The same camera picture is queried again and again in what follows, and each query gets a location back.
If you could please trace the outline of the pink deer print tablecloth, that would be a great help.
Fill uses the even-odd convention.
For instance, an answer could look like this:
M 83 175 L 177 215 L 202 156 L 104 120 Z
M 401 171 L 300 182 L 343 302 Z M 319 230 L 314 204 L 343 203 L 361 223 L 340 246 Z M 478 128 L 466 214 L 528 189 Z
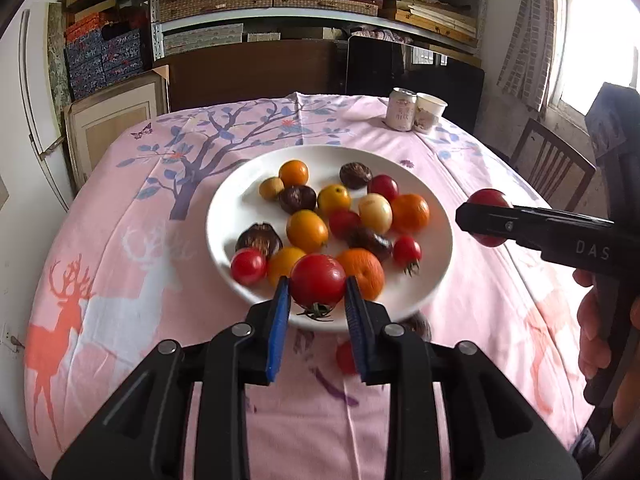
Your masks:
M 373 96 L 293 93 L 182 110 L 142 122 L 111 145 L 56 237 L 26 337 L 25 404 L 37 463 L 63 452 L 160 341 L 206 341 L 244 318 L 205 241 L 208 205 L 243 162 L 301 145 L 348 146 L 406 167 L 454 212 L 496 188 L 518 205 L 541 199 L 479 140 L 449 120 L 430 133 L 384 124 Z M 508 243 L 486 248 L 454 231 L 446 280 L 420 317 L 438 344 L 474 341 L 564 444 L 590 406 L 578 368 L 570 270 Z M 290 330 L 268 388 L 247 391 L 256 479 L 378 479 L 388 391 L 337 366 L 341 336 Z

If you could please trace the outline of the pale yellow potato-like fruit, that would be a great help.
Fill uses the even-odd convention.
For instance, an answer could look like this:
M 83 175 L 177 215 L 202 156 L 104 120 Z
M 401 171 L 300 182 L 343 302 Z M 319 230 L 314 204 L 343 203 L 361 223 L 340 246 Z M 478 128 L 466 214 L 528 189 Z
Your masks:
M 380 194 L 369 193 L 358 203 L 361 223 L 376 234 L 384 235 L 392 226 L 393 209 L 386 198 Z

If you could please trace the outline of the red cherry tomato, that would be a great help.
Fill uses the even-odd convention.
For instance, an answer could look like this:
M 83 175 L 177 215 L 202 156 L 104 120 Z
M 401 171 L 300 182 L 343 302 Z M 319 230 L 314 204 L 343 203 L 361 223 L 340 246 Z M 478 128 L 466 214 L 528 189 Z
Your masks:
M 252 286 L 266 274 L 267 260 L 253 247 L 238 250 L 231 260 L 231 276 L 239 284 Z
M 355 211 L 336 210 L 329 216 L 330 231 L 338 240 L 348 240 L 358 226 L 361 226 L 361 219 Z
M 388 174 L 378 174 L 368 183 L 367 191 L 369 194 L 383 196 L 391 204 L 399 195 L 399 186 L 396 180 Z

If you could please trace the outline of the dark purple plum front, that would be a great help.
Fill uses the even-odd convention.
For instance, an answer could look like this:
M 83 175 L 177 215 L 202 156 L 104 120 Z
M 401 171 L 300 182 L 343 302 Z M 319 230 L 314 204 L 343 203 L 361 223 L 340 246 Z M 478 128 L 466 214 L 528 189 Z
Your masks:
M 245 230 L 235 243 L 234 250 L 254 248 L 260 252 L 266 260 L 269 260 L 283 248 L 281 237 L 270 223 L 254 223 Z

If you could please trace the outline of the yellow tomato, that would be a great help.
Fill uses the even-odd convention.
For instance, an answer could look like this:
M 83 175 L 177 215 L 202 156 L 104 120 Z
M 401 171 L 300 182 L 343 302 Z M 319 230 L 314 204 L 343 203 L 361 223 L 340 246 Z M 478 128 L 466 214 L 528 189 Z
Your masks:
M 327 185 L 318 195 L 318 209 L 323 217 L 329 218 L 334 212 L 349 210 L 350 206 L 352 206 L 352 198 L 344 185 Z

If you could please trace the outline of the yellow orange citrus front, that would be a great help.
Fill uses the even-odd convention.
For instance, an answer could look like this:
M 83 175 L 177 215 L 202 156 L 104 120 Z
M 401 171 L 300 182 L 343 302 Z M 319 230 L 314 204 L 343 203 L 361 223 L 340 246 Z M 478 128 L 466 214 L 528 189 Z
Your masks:
M 311 254 L 321 252 L 328 244 L 329 229 L 318 214 L 303 209 L 288 218 L 286 236 L 293 246 Z

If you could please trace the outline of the large orange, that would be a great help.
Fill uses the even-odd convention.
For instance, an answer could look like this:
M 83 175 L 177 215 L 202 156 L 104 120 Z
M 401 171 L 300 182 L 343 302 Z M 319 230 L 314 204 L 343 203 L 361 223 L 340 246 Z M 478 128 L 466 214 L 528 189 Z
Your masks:
M 428 226 L 430 207 L 418 194 L 398 195 L 390 204 L 393 211 L 393 229 L 400 234 L 416 233 Z
M 378 258 L 362 248 L 346 249 L 336 260 L 340 263 L 349 278 L 356 278 L 363 299 L 378 299 L 385 286 L 385 273 Z

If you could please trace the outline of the dark wooden chair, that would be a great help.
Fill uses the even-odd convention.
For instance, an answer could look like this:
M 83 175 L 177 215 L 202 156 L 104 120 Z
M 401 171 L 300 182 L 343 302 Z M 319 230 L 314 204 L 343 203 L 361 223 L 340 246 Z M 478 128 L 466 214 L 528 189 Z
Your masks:
M 574 146 L 529 118 L 509 164 L 550 205 L 575 211 L 596 167 Z

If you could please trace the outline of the small orange kumquat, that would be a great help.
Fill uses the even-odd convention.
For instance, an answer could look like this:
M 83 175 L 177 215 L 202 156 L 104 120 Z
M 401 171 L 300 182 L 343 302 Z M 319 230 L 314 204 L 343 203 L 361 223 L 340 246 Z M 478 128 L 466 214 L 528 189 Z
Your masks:
M 286 188 L 306 185 L 309 179 L 309 170 L 301 160 L 292 159 L 280 167 L 279 178 Z

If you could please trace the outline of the dark purple grape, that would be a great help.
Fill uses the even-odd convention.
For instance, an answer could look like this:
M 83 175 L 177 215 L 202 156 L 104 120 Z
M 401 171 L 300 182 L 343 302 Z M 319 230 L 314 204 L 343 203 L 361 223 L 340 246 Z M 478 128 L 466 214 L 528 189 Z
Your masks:
M 367 250 L 375 255 L 379 262 L 390 258 L 393 252 L 393 243 L 388 238 L 365 226 L 357 226 L 353 229 L 346 238 L 346 242 L 350 248 Z

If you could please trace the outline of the red tomato with stem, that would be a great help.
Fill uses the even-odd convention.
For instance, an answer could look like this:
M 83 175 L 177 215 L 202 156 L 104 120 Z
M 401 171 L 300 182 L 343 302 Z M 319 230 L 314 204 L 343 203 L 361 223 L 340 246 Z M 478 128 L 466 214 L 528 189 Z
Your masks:
M 422 248 L 411 236 L 400 236 L 395 240 L 393 259 L 405 274 L 417 274 L 422 260 Z

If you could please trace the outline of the dark brown cabinet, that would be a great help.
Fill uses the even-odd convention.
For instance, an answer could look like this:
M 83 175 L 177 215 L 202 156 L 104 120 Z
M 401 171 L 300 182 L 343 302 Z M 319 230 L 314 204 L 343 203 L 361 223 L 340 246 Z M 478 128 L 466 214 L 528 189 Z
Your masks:
M 342 94 L 346 58 L 344 40 L 292 39 L 192 50 L 154 66 L 168 68 L 170 108 L 185 110 L 294 92 Z

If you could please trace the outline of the small orange tomato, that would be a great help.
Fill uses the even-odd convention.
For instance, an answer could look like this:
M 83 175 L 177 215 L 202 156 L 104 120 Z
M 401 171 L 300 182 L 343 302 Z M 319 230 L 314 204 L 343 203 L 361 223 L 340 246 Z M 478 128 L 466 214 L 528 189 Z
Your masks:
M 296 262 L 305 257 L 306 252 L 297 247 L 283 247 L 268 261 L 267 280 L 272 288 L 276 288 L 281 276 L 288 278 Z

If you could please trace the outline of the red cherry tomato top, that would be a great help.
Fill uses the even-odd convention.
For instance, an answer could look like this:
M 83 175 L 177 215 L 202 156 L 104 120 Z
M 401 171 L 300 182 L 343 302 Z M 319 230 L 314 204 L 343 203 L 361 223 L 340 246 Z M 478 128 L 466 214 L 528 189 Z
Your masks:
M 399 186 L 396 180 L 388 174 L 378 174 L 368 183 L 367 191 L 369 194 L 383 196 L 391 204 L 399 195 Z

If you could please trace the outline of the checked curtain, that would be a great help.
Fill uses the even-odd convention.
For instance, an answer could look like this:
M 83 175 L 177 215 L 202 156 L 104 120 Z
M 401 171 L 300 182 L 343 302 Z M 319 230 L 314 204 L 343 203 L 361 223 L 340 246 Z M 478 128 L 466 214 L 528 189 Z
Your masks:
M 558 0 L 521 0 L 498 87 L 541 112 L 548 103 Z

